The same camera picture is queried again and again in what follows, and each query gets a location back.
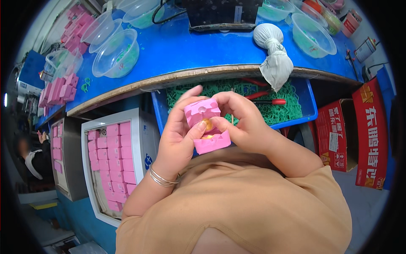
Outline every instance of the white label on box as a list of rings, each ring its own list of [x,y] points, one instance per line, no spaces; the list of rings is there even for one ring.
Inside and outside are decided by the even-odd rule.
[[[338,133],[330,133],[330,141],[328,143],[328,149],[333,152],[337,152],[338,149]]]

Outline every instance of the fingernail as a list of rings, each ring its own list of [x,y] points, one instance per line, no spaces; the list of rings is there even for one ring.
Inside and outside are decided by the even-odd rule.
[[[205,131],[206,130],[206,126],[207,126],[207,124],[206,124],[206,122],[205,121],[201,121],[200,123],[198,123],[197,124],[197,129],[199,130],[199,131]]]

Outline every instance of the white printed label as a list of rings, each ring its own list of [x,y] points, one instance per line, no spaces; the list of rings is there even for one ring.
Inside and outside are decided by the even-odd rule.
[[[328,149],[333,152],[337,152],[338,149],[338,133],[330,133],[330,141],[328,143]]]
[[[234,12],[234,23],[241,23],[242,6],[236,6]]]

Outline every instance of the black machine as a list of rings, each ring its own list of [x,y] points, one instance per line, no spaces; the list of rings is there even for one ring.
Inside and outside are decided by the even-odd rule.
[[[252,30],[262,0],[182,0],[182,5],[189,30]]]

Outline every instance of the beige shirt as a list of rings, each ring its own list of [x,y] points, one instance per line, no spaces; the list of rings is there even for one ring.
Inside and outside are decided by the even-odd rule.
[[[330,166],[302,178],[272,168],[237,147],[191,160],[171,195],[122,221],[116,253],[190,254],[206,228],[254,254],[344,253],[351,214]]]

